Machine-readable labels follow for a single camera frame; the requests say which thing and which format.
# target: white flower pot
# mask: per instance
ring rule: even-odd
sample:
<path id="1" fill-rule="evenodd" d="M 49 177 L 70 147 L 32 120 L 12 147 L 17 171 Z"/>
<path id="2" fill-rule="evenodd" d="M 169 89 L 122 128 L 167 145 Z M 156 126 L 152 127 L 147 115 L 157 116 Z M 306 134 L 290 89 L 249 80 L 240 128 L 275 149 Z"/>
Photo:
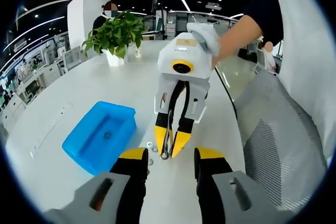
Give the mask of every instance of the white flower pot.
<path id="1" fill-rule="evenodd" d="M 107 61 L 110 65 L 110 67 L 117 67 L 125 64 L 125 59 L 127 56 L 127 52 L 125 54 L 125 58 L 119 58 L 116 55 L 111 54 L 109 50 L 102 49 L 103 53 L 106 55 Z"/>

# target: potted plant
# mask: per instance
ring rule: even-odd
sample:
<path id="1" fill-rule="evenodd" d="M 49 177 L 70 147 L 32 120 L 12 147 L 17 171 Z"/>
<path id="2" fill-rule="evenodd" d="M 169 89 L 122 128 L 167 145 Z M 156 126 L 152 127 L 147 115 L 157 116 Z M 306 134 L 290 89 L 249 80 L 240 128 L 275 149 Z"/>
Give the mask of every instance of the potted plant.
<path id="1" fill-rule="evenodd" d="M 38 69 L 37 64 L 32 65 L 31 69 L 33 69 L 34 73 L 36 73 L 36 70 Z"/>
<path id="2" fill-rule="evenodd" d="M 123 65 L 129 44 L 134 43 L 139 48 L 144 30 L 146 26 L 140 18 L 129 11 L 122 12 L 92 30 L 82 44 L 82 51 L 87 55 L 87 51 L 93 48 L 97 54 L 103 52 L 107 56 L 110 66 Z"/>

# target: person's arm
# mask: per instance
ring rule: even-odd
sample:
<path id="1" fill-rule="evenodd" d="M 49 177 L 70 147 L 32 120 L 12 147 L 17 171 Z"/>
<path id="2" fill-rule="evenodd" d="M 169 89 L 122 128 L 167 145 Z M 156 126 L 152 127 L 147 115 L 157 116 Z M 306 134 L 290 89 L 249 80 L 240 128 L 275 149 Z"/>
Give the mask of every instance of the person's arm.
<path id="1" fill-rule="evenodd" d="M 261 35 L 276 45 L 284 37 L 283 30 L 279 1 L 253 0 L 244 16 L 220 38 L 221 50 L 218 57 L 213 57 L 213 67 Z"/>
<path id="2" fill-rule="evenodd" d="M 219 56 L 216 61 L 221 61 L 233 55 L 239 48 L 245 47 L 251 41 L 259 38 L 263 31 L 259 25 L 248 15 L 244 15 L 240 20 L 220 39 Z"/>

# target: label sticker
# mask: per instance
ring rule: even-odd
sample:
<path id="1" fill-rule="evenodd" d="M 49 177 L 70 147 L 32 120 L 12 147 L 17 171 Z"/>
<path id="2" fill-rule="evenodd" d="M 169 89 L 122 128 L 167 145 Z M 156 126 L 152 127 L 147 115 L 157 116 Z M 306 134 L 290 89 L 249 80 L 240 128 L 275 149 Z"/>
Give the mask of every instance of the label sticker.
<path id="1" fill-rule="evenodd" d="M 189 47 L 196 47 L 196 40 L 194 39 L 177 39 L 176 40 L 177 46 L 189 46 Z"/>

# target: metal washer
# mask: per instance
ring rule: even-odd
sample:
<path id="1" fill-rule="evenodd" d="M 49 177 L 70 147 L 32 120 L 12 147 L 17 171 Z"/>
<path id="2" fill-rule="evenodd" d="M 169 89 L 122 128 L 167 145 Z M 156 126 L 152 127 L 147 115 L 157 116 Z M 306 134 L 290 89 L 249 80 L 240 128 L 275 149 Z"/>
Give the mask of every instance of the metal washer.
<path id="1" fill-rule="evenodd" d="M 152 148 L 154 146 L 153 142 L 147 142 L 147 148 Z"/>
<path id="2" fill-rule="evenodd" d="M 158 151 L 159 151 L 159 150 L 157 149 L 156 146 L 153 146 L 153 147 L 152 147 L 152 152 L 155 152 L 155 153 L 156 153 L 156 152 L 158 152 Z"/>

